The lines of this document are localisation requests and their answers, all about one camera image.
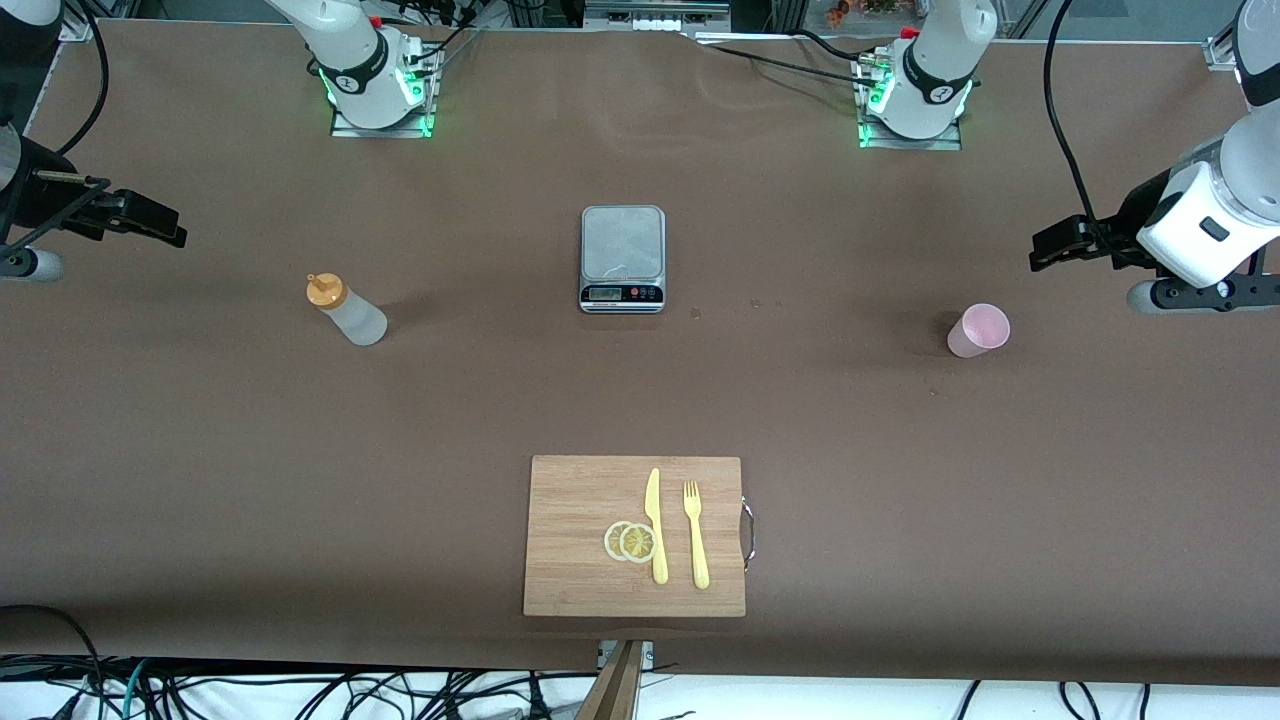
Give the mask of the pink plastic cup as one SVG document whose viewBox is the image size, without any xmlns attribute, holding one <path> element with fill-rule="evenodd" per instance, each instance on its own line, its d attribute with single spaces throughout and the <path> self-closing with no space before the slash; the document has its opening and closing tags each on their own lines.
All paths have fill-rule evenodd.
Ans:
<svg viewBox="0 0 1280 720">
<path fill-rule="evenodd" d="M 1004 310 L 992 304 L 974 304 L 955 322 L 946 345 L 954 356 L 969 359 L 1004 347 L 1010 334 L 1011 324 Z"/>
</svg>

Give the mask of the clear sauce bottle orange cap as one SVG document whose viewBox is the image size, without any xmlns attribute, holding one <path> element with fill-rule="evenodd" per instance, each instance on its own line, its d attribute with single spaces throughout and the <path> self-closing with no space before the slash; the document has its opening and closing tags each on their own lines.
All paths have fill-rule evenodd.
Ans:
<svg viewBox="0 0 1280 720">
<path fill-rule="evenodd" d="M 388 331 L 383 310 L 352 291 L 337 274 L 308 274 L 306 296 L 353 345 L 375 345 Z"/>
</svg>

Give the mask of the brown table cover sheet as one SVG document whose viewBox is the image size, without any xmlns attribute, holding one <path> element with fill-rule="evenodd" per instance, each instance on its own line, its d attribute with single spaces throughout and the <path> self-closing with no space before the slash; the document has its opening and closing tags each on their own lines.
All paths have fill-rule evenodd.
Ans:
<svg viewBox="0 0 1280 720">
<path fill-rule="evenodd" d="M 72 159 L 184 249 L 54 233 L 0 283 L 0 603 L 111 655 L 1280 685 L 1280 313 L 1146 316 L 1078 209 L 1042 47 L 957 152 L 666 33 L 499 31 L 431 138 L 334 138 L 285 26 L 113 22 Z M 666 214 L 666 307 L 579 306 L 580 218 Z M 357 346 L 333 273 L 387 315 Z M 974 304 L 1007 343 L 954 356 Z M 540 454 L 732 456 L 746 612 L 526 618 Z"/>
</svg>

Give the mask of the silver digital kitchen scale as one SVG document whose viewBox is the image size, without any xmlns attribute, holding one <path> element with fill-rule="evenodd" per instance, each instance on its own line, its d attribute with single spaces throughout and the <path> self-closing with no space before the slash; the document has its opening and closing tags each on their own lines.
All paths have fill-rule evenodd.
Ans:
<svg viewBox="0 0 1280 720">
<path fill-rule="evenodd" d="M 666 214 L 653 205 L 596 205 L 580 218 L 579 306 L 586 314 L 666 307 Z"/>
</svg>

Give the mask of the white power strip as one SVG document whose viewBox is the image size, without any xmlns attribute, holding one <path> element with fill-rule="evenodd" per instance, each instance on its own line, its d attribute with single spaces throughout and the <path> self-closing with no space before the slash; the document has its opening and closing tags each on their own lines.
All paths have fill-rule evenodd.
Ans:
<svg viewBox="0 0 1280 720">
<path fill-rule="evenodd" d="M 584 0 L 582 28 L 728 33 L 731 4 L 730 0 Z"/>
</svg>

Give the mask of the yellow plastic fork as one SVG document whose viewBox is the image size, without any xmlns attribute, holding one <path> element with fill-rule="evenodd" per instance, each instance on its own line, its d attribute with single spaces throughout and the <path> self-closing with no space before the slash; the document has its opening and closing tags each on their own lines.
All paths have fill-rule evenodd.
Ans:
<svg viewBox="0 0 1280 720">
<path fill-rule="evenodd" d="M 692 582 L 700 591 L 710 587 L 710 571 L 701 533 L 701 496 L 695 480 L 684 484 L 684 511 L 690 527 Z"/>
</svg>

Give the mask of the bamboo cutting board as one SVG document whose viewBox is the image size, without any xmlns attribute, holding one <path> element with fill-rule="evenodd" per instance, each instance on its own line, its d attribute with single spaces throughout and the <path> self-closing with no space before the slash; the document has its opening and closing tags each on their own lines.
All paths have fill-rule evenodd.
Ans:
<svg viewBox="0 0 1280 720">
<path fill-rule="evenodd" d="M 616 521 L 650 527 L 644 502 L 650 470 L 660 470 L 660 511 L 669 580 L 649 562 L 616 561 L 604 534 Z M 742 618 L 742 468 L 736 457 L 559 456 L 532 460 L 524 612 L 529 618 Z M 701 496 L 701 533 L 710 587 L 692 582 L 684 484 Z"/>
</svg>

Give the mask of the yellow plastic knife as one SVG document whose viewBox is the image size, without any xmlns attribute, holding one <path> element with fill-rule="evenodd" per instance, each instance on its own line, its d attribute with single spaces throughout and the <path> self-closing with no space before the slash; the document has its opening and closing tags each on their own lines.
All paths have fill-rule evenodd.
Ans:
<svg viewBox="0 0 1280 720">
<path fill-rule="evenodd" d="M 654 536 L 654 550 L 650 559 L 652 577 L 658 585 L 664 585 L 669 580 L 669 570 L 662 532 L 660 470 L 658 468 L 650 470 L 646 482 L 644 509 Z"/>
</svg>

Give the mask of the wooden beam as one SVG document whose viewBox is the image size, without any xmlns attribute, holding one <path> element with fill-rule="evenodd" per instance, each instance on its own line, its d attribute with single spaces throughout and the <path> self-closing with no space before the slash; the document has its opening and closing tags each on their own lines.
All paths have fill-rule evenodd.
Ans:
<svg viewBox="0 0 1280 720">
<path fill-rule="evenodd" d="M 622 641 L 600 670 L 573 720 L 634 720 L 644 673 L 637 641 Z"/>
</svg>

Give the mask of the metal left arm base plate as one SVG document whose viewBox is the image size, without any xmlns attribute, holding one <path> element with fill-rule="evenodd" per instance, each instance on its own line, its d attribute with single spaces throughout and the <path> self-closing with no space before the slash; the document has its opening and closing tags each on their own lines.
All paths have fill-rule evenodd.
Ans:
<svg viewBox="0 0 1280 720">
<path fill-rule="evenodd" d="M 896 56 L 888 47 L 863 53 L 850 63 L 854 77 L 870 85 L 855 88 L 858 145 L 861 149 L 957 151 L 963 147 L 959 127 L 963 101 L 942 86 L 945 102 L 928 102 L 910 79 L 899 74 Z"/>
</svg>

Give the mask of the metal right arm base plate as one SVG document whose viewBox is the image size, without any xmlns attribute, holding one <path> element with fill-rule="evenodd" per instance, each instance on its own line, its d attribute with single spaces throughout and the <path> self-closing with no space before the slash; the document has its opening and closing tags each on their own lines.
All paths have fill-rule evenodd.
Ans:
<svg viewBox="0 0 1280 720">
<path fill-rule="evenodd" d="M 430 138 L 436 118 L 442 68 L 440 56 L 433 56 L 412 64 L 407 70 L 394 70 L 396 100 L 406 114 L 396 123 L 381 128 L 364 128 L 352 123 L 339 111 L 334 97 L 329 94 L 330 135 L 342 138 Z"/>
</svg>

